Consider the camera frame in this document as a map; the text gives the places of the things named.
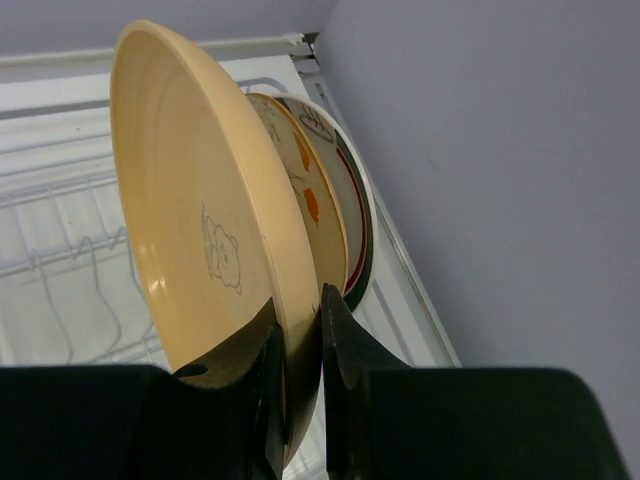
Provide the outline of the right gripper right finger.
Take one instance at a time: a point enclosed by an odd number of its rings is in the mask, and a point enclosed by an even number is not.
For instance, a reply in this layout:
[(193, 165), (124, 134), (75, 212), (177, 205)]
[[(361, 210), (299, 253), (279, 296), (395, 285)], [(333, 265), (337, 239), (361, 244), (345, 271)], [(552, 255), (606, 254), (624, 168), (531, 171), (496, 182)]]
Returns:
[(325, 285), (326, 469), (333, 479), (625, 479), (600, 404), (554, 368), (418, 368)]

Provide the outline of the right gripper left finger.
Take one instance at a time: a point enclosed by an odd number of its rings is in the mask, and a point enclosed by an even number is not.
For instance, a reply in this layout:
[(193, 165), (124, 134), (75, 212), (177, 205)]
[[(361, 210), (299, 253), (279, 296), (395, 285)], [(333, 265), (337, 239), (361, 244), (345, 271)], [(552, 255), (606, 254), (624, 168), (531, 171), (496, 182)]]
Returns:
[(153, 365), (5, 367), (5, 479), (278, 479), (283, 334), (272, 302), (169, 373)]

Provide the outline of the peach round plate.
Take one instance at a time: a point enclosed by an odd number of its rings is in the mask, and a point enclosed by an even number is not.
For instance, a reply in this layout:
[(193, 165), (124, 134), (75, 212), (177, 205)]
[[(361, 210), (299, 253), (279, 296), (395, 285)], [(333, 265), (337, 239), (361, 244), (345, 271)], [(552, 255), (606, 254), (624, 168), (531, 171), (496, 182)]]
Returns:
[(204, 50), (148, 20), (115, 51), (111, 138), (140, 284), (172, 368), (272, 303), (284, 341), (284, 457), (309, 428), (320, 294), (280, 156), (248, 98)]

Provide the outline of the beige bird-pattern plate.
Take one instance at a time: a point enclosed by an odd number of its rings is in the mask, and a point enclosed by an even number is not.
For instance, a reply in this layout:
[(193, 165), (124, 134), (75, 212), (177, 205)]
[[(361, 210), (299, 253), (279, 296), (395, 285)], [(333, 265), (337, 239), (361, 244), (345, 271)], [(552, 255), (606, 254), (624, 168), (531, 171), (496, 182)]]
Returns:
[(344, 220), (320, 157), (281, 102), (262, 93), (249, 93), (247, 98), (269, 133), (288, 175), (305, 223), (318, 282), (343, 291), (349, 266)]

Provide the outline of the white plate green rim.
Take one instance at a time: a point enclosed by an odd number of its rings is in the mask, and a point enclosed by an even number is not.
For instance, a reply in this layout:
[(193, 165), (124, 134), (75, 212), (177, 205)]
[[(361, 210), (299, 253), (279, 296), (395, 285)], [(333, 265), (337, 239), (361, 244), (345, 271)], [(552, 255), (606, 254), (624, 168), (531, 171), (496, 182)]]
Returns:
[(320, 105), (293, 94), (278, 94), (276, 99), (311, 141), (334, 188), (349, 256), (344, 299), (356, 311), (373, 283), (378, 253), (377, 212), (363, 162), (343, 128)]

